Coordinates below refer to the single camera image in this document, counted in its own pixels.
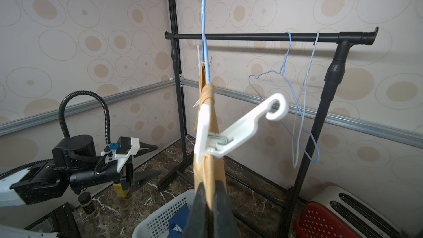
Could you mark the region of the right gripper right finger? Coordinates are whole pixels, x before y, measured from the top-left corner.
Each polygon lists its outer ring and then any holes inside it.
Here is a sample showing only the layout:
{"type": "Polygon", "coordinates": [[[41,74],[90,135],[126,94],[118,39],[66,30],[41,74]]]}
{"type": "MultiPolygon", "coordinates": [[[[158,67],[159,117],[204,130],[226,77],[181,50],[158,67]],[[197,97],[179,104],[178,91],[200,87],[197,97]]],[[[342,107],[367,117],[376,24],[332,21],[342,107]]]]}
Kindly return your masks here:
{"type": "Polygon", "coordinates": [[[240,238],[229,196],[222,181],[215,181],[213,199],[213,235],[215,238],[240,238]]]}

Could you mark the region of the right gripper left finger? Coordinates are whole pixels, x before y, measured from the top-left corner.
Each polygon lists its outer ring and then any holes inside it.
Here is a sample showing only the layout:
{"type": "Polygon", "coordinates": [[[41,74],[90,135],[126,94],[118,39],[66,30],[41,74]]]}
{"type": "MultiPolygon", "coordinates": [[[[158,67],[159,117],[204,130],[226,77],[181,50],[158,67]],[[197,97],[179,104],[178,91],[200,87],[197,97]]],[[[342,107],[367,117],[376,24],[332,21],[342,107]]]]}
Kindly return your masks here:
{"type": "Polygon", "coordinates": [[[207,204],[206,190],[203,183],[198,185],[195,199],[182,233],[183,238],[212,238],[211,214],[207,204]]]}

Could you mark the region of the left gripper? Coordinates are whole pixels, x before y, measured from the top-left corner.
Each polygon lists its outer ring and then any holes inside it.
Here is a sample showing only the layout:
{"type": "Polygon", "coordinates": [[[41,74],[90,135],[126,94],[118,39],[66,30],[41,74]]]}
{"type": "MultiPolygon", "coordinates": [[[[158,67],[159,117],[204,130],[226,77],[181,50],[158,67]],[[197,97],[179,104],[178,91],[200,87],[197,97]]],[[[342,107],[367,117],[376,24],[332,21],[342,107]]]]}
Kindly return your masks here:
{"type": "MultiPolygon", "coordinates": [[[[157,145],[140,142],[139,150],[137,154],[134,155],[134,157],[148,154],[150,152],[156,151],[157,149],[157,145]]],[[[158,177],[160,174],[160,171],[133,172],[133,158],[129,157],[120,172],[120,184],[124,191],[128,191],[130,189],[131,192],[135,192],[147,184],[150,180],[158,177]]]]}

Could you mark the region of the dark blue t-shirt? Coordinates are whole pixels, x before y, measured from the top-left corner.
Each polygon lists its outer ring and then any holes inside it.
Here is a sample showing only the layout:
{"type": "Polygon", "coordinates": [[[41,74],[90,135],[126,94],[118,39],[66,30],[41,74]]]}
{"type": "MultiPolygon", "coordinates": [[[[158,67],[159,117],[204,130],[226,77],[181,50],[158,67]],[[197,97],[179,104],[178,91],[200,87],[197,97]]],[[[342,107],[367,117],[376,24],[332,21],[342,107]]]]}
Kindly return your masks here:
{"type": "Polygon", "coordinates": [[[188,221],[190,211],[178,211],[170,220],[169,220],[169,234],[167,238],[181,238],[186,223],[188,221]]]}

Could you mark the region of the tan yellow t-shirt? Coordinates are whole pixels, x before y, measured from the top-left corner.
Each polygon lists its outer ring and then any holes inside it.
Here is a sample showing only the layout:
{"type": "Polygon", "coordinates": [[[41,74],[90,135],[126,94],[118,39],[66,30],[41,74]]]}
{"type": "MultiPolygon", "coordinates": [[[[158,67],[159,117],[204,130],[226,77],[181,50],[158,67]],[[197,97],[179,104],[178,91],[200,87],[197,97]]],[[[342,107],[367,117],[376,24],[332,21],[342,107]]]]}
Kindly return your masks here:
{"type": "Polygon", "coordinates": [[[213,201],[216,192],[216,182],[220,181],[226,189],[226,176],[223,159],[216,158],[206,152],[208,136],[219,134],[217,116],[215,113],[214,86],[206,82],[206,64],[201,63],[199,82],[199,104],[197,122],[195,125],[196,144],[194,156],[195,189],[203,184],[206,192],[206,203],[213,212],[213,201]]]}

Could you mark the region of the white clothespin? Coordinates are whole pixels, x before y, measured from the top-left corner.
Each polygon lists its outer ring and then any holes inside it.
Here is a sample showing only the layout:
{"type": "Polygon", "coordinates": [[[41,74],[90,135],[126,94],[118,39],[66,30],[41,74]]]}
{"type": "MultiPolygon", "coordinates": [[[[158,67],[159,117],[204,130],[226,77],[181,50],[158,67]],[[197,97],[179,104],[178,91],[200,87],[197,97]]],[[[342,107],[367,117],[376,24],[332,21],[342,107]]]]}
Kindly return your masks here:
{"type": "Polygon", "coordinates": [[[208,136],[208,154],[220,159],[243,145],[258,131],[259,119],[263,116],[271,121],[283,119],[289,112],[289,105],[282,94],[276,93],[233,123],[223,132],[208,136]]]}

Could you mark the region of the white wire hanger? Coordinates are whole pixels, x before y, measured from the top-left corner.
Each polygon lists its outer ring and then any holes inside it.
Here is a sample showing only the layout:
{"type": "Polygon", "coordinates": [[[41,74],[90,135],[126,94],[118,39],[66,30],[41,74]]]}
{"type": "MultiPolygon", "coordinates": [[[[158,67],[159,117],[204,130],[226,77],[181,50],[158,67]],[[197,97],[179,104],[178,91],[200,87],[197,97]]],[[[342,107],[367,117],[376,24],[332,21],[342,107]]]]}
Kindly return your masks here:
{"type": "Polygon", "coordinates": [[[298,134],[297,134],[297,137],[295,139],[296,147],[294,148],[294,142],[292,142],[292,144],[291,144],[292,154],[293,154],[293,168],[294,169],[297,168],[298,162],[299,162],[299,154],[300,154],[300,147],[301,147],[300,140],[301,140],[302,132],[304,130],[303,127],[304,127],[304,122],[305,122],[305,111],[306,111],[306,102],[307,102],[307,82],[308,82],[311,66],[312,66],[312,63],[313,63],[314,55],[315,55],[315,52],[316,52],[316,47],[317,47],[317,44],[318,44],[319,35],[320,35],[320,31],[317,32],[316,39],[315,39],[315,42],[313,44],[314,48],[312,50],[312,54],[311,54],[311,57],[310,57],[310,60],[309,60],[309,63],[308,63],[307,69],[306,69],[305,79],[303,81],[303,86],[302,86],[302,91],[300,92],[300,95],[301,94],[303,95],[303,107],[302,107],[302,110],[298,109],[295,112],[295,119],[297,117],[297,114],[299,113],[300,116],[301,116],[301,121],[300,121],[298,134]]]}

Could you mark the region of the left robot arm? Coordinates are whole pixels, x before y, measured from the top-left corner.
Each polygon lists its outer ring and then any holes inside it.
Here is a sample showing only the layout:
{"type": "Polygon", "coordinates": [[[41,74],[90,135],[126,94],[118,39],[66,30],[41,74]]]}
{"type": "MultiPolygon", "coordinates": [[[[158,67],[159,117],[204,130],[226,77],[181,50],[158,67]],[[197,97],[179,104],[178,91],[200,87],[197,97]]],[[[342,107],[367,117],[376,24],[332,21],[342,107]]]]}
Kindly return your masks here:
{"type": "Polygon", "coordinates": [[[156,151],[157,146],[142,143],[138,138],[120,137],[111,142],[111,118],[105,100],[98,94],[80,90],[67,95],[59,105],[58,120],[63,139],[52,150],[52,158],[31,162],[1,174],[1,207],[34,205],[62,197],[70,188],[75,194],[89,187],[113,182],[124,191],[135,192],[160,171],[136,172],[133,160],[156,151]],[[96,154],[90,135],[71,136],[65,120],[68,102],[87,95],[102,106],[105,117],[105,147],[96,154]]]}

